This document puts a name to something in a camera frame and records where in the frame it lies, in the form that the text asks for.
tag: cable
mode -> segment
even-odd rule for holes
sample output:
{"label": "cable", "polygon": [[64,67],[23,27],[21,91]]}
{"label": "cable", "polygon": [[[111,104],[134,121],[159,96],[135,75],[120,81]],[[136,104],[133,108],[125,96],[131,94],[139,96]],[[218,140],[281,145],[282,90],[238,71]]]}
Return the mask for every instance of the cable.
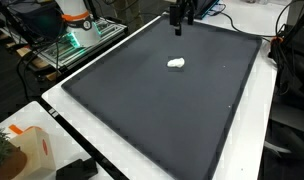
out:
{"label": "cable", "polygon": [[298,19],[297,19],[296,21],[298,21],[298,20],[300,19],[301,15],[302,15],[302,13],[303,13],[303,10],[304,10],[304,4],[303,4],[303,6],[302,6],[302,8],[301,8],[301,10],[300,10]]}
{"label": "cable", "polygon": [[271,42],[270,40],[266,39],[265,37],[262,37],[262,39],[267,41],[267,42]]}
{"label": "cable", "polygon": [[209,15],[209,16],[216,16],[216,15],[222,13],[222,12],[225,10],[225,8],[226,8],[226,5],[225,5],[225,4],[217,4],[217,5],[223,6],[223,9],[221,9],[220,11],[210,10],[209,12],[213,12],[213,14],[209,14],[209,12],[208,12],[208,15]]}
{"label": "cable", "polygon": [[297,3],[297,2],[304,2],[304,0],[296,0],[296,1],[292,1],[291,3],[289,3],[288,5],[286,5],[283,10],[281,11],[280,15],[278,16],[277,20],[276,20],[276,24],[275,24],[275,34],[277,37],[280,37],[279,36],[279,33],[278,33],[278,25],[279,25],[279,21],[280,21],[280,18],[282,16],[282,14],[284,13],[284,11],[290,7],[292,4],[294,3]]}
{"label": "cable", "polygon": [[117,23],[112,23],[112,22],[108,21],[103,14],[103,10],[102,10],[102,6],[101,6],[100,2],[98,0],[95,0],[95,2],[99,5],[99,9],[100,9],[100,12],[101,12],[101,17],[104,19],[104,21],[107,22],[109,25],[110,24],[117,24]]}
{"label": "cable", "polygon": [[23,85],[23,89],[24,89],[24,95],[25,95],[25,98],[28,102],[30,102],[30,99],[29,99],[29,96],[28,96],[28,91],[26,89],[26,84],[25,84],[25,81],[23,80],[23,77],[20,73],[20,64],[22,63],[23,61],[23,57],[20,59],[20,61],[18,62],[18,64],[16,65],[16,73],[18,74],[21,82],[22,82],[22,85]]}
{"label": "cable", "polygon": [[37,93],[37,92],[34,91],[34,90],[31,88],[31,86],[29,85],[29,83],[27,83],[27,80],[26,80],[26,70],[27,70],[29,64],[30,64],[33,60],[35,60],[35,58],[36,58],[44,49],[46,49],[46,48],[47,48],[47,47],[43,47],[43,48],[42,48],[41,50],[39,50],[36,54],[33,53],[33,55],[31,56],[30,60],[26,63],[25,68],[24,68],[24,70],[23,70],[23,79],[24,79],[24,81],[25,81],[25,84],[26,84],[26,86],[28,87],[28,89],[30,89],[30,91],[32,91],[32,92],[34,92],[34,93]]}
{"label": "cable", "polygon": [[58,74],[59,74],[59,56],[60,56],[60,53],[59,53],[59,44],[58,42],[55,43],[56,44],[56,72],[55,72],[55,81],[57,82],[58,80]]}
{"label": "cable", "polygon": [[275,37],[275,35],[261,35],[261,34],[252,34],[252,33],[248,33],[248,32],[245,32],[245,31],[241,31],[239,30],[238,28],[236,28],[234,26],[234,23],[233,23],[233,19],[231,18],[231,16],[225,14],[224,12],[221,12],[220,14],[226,16],[227,18],[229,18],[229,20],[231,21],[231,26],[234,30],[238,31],[238,32],[241,32],[241,33],[244,33],[244,34],[249,34],[249,35],[254,35],[254,36],[261,36],[261,37]]}
{"label": "cable", "polygon": [[[63,14],[59,9],[55,8],[55,10],[56,10],[59,14],[61,14],[61,15]],[[41,42],[39,42],[39,44],[48,44],[49,42],[50,42],[50,43],[53,43],[53,41],[55,41],[55,40],[57,39],[57,37],[56,37],[56,38],[53,38],[53,37],[46,36],[46,35],[42,34],[42,32],[37,32],[37,31],[39,31],[38,29],[35,29],[35,30],[31,29],[31,28],[30,28],[28,25],[26,25],[23,21],[20,21],[20,22],[22,23],[22,25],[23,25],[24,27],[26,27],[26,28],[28,29],[28,31],[30,31],[31,33],[34,33],[34,34],[40,36],[41,38],[43,38],[43,40],[42,40]],[[60,36],[60,35],[62,34],[63,28],[64,28],[64,22],[62,21],[62,23],[61,23],[61,28],[60,28],[60,31],[59,31],[59,33],[58,33],[58,36]]]}
{"label": "cable", "polygon": [[6,27],[8,28],[9,34],[10,34],[10,36],[11,36],[13,42],[16,44],[16,42],[15,42],[15,40],[14,40],[14,38],[13,38],[13,34],[12,34],[12,32],[11,32],[11,29],[9,28],[8,23],[9,23],[9,22],[8,22],[8,19],[5,19],[5,24],[6,24]]}
{"label": "cable", "polygon": [[131,4],[129,4],[127,7],[125,7],[125,8],[123,8],[123,9],[117,9],[117,8],[115,8],[115,7],[113,7],[113,6],[111,6],[113,3],[111,3],[111,4],[109,4],[113,9],[115,9],[116,11],[125,11],[125,10],[127,10],[127,9],[129,9],[130,7],[132,7],[135,3],[137,3],[137,2],[139,2],[139,0],[136,0],[136,1],[134,1],[134,2],[132,2]]}

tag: black cable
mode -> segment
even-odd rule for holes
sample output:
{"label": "black cable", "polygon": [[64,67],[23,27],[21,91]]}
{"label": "black cable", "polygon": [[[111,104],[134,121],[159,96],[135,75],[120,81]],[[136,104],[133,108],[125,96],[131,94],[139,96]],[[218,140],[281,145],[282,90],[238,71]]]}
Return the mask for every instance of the black cable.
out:
{"label": "black cable", "polygon": [[217,4],[217,5],[223,6],[223,9],[221,9],[220,11],[210,10],[209,12],[213,12],[213,14],[209,14],[209,12],[208,12],[209,16],[216,16],[216,15],[222,13],[225,10],[225,8],[226,8],[225,4]]}
{"label": "black cable", "polygon": [[267,42],[271,42],[270,40],[266,39],[265,37],[262,37],[262,39],[267,41]]}
{"label": "black cable", "polygon": [[31,55],[30,60],[26,63],[25,68],[24,68],[24,70],[23,70],[23,79],[24,79],[24,81],[25,81],[25,84],[26,84],[26,86],[28,87],[28,89],[30,89],[30,91],[32,91],[32,92],[34,92],[34,93],[37,93],[37,92],[34,91],[33,88],[31,88],[31,86],[29,85],[29,83],[27,83],[27,80],[26,80],[26,71],[27,71],[27,68],[28,68],[29,64],[30,64],[33,60],[35,60],[35,58],[36,58],[44,49],[46,49],[46,47],[45,47],[45,48],[42,48],[41,50],[39,50],[36,54],[33,53],[33,54]]}
{"label": "black cable", "polygon": [[101,17],[104,19],[104,21],[107,22],[108,24],[117,24],[117,23],[113,23],[113,22],[108,21],[104,16],[102,6],[101,6],[100,2],[98,0],[95,0],[95,2],[99,5],[99,9],[100,9],[100,12],[101,12]]}
{"label": "black cable", "polygon": [[5,19],[5,25],[6,25],[6,27],[8,28],[9,34],[10,34],[10,36],[11,36],[13,42],[16,44],[16,42],[15,42],[15,40],[14,40],[14,38],[13,38],[13,34],[12,34],[11,29],[9,28],[9,25],[8,25],[8,24],[9,24],[8,19]]}
{"label": "black cable", "polygon": [[117,9],[117,8],[111,6],[111,5],[110,5],[110,6],[111,6],[113,9],[115,9],[116,11],[125,11],[125,10],[129,9],[130,7],[132,7],[135,3],[138,3],[138,2],[139,2],[139,0],[136,0],[136,1],[132,2],[131,4],[129,4],[127,7],[123,8],[123,9]]}
{"label": "black cable", "polygon": [[[62,13],[59,9],[55,8],[55,10],[56,10],[57,12],[59,12],[59,14],[63,15],[63,13]],[[22,21],[21,21],[21,23],[22,23],[22,25],[23,25],[24,27],[26,27],[30,32],[32,32],[32,33],[34,33],[34,34],[36,34],[36,35],[38,35],[38,36],[40,36],[40,37],[43,38],[42,42],[34,43],[32,46],[39,47],[38,44],[45,44],[45,45],[51,44],[51,43],[53,43],[53,41],[56,41],[56,39],[57,39],[57,37],[56,37],[56,38],[53,38],[53,37],[46,36],[46,35],[42,34],[42,32],[36,32],[36,30],[31,29],[28,25],[24,24]],[[62,21],[62,23],[61,23],[61,28],[60,28],[60,31],[59,31],[58,36],[60,36],[60,35],[62,34],[63,28],[64,28],[64,22]]]}
{"label": "black cable", "polygon": [[288,5],[286,5],[283,10],[281,11],[281,13],[279,14],[277,20],[276,20],[276,24],[275,24],[275,34],[277,37],[280,37],[279,33],[278,33],[278,25],[279,25],[279,21],[280,21],[280,18],[282,16],[282,14],[284,13],[284,11],[290,7],[292,4],[295,4],[297,2],[304,2],[304,0],[296,0],[296,1],[292,1],[291,3],[289,3]]}
{"label": "black cable", "polygon": [[97,13],[96,13],[96,9],[95,9],[95,7],[94,7],[93,1],[92,1],[92,0],[87,0],[87,2],[88,2],[88,5],[89,5],[90,10],[91,10],[91,12],[92,12],[93,19],[94,19],[94,20],[98,20],[99,17],[98,17],[98,15],[97,15]]}
{"label": "black cable", "polygon": [[248,32],[245,32],[245,31],[241,31],[239,30],[238,28],[236,28],[234,26],[234,23],[233,23],[233,19],[231,18],[231,16],[225,14],[224,12],[221,12],[220,14],[226,16],[227,18],[229,18],[230,22],[231,22],[231,26],[234,30],[238,31],[238,32],[241,32],[241,33],[244,33],[244,34],[249,34],[249,35],[253,35],[253,36],[261,36],[261,37],[275,37],[275,35],[261,35],[261,34],[252,34],[252,33],[248,33]]}
{"label": "black cable", "polygon": [[59,74],[59,56],[60,56],[60,53],[59,53],[59,44],[58,42],[55,43],[56,44],[56,67],[55,67],[55,81],[57,82],[58,80],[58,74]]}
{"label": "black cable", "polygon": [[298,19],[297,19],[296,21],[298,21],[298,20],[300,19],[301,15],[302,15],[302,13],[303,13],[303,10],[304,10],[304,4],[303,4],[303,6],[302,6],[302,8],[301,8],[301,10],[300,10]]}
{"label": "black cable", "polygon": [[26,88],[26,84],[25,84],[25,81],[20,73],[20,64],[23,62],[23,57],[21,57],[20,61],[18,62],[18,64],[16,65],[16,73],[18,74],[21,82],[22,82],[22,85],[23,85],[23,89],[24,89],[24,95],[25,95],[25,98],[28,102],[30,102],[30,99],[29,99],[29,96],[28,96],[28,91],[27,91],[27,88]]}

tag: cardboard box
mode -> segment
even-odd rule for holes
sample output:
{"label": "cardboard box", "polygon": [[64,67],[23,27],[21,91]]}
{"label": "cardboard box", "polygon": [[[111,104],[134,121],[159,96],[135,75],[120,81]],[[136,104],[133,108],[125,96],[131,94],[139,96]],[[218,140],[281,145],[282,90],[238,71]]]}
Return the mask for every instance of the cardboard box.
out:
{"label": "cardboard box", "polygon": [[27,156],[27,164],[15,180],[43,179],[56,170],[49,135],[46,132],[31,128],[10,142],[20,147]]}

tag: orange object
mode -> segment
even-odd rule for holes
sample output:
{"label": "orange object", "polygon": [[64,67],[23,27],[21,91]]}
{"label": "orange object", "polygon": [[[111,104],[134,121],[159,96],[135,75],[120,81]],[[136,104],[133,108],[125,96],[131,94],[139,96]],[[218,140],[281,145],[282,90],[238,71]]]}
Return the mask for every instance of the orange object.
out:
{"label": "orange object", "polygon": [[271,43],[272,43],[273,41],[276,41],[277,39],[279,40],[280,43],[283,42],[283,38],[280,38],[280,37],[273,37],[273,38],[271,39]]}
{"label": "orange object", "polygon": [[44,150],[45,155],[48,155],[48,146],[46,145],[46,142],[44,139],[42,140],[42,145],[43,145],[43,150]]}
{"label": "orange object", "polygon": [[[37,128],[37,129],[40,129],[42,131],[42,129],[40,127],[37,127],[37,126],[30,126],[28,127],[26,130],[24,131],[27,131],[31,128]],[[9,129],[11,129],[15,134],[22,134],[24,131],[22,131],[21,129],[19,129],[16,125],[12,124],[11,126],[9,126]]]}
{"label": "orange object", "polygon": [[62,18],[65,19],[66,21],[75,21],[75,20],[79,20],[79,19],[85,19],[89,15],[90,15],[89,11],[86,11],[85,13],[79,14],[76,16],[64,14],[64,15],[62,15]]}

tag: black pole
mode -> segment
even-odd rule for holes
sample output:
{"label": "black pole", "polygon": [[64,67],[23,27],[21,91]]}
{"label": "black pole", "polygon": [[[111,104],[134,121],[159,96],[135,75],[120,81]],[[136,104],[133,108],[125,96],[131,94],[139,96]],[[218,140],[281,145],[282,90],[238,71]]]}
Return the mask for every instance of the black pole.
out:
{"label": "black pole", "polygon": [[194,10],[195,10],[194,1],[181,0],[181,1],[178,1],[176,4],[170,5],[170,25],[174,26],[175,35],[177,35],[177,36],[182,35],[181,22],[183,21],[185,15],[186,15],[186,12],[188,10],[189,10],[188,25],[193,25]]}
{"label": "black pole", "polygon": [[96,14],[96,8],[94,7],[93,1],[92,0],[87,0],[88,4],[89,4],[89,9],[92,12],[93,18],[94,20],[98,20],[99,17]]}
{"label": "black pole", "polygon": [[286,47],[290,42],[292,42],[293,38],[303,27],[304,27],[304,14],[301,16],[301,18],[298,20],[298,22],[294,25],[294,27],[291,29],[289,34],[284,38],[284,40],[282,42],[283,47]]}
{"label": "black pole", "polygon": [[34,41],[32,40],[32,38],[27,35],[28,33],[22,29],[22,27],[14,19],[8,8],[4,6],[1,2],[0,2],[0,13],[2,13],[3,16],[5,16],[6,20],[11,23],[11,26],[20,34],[20,36],[22,36],[28,42],[29,45],[33,46]]}

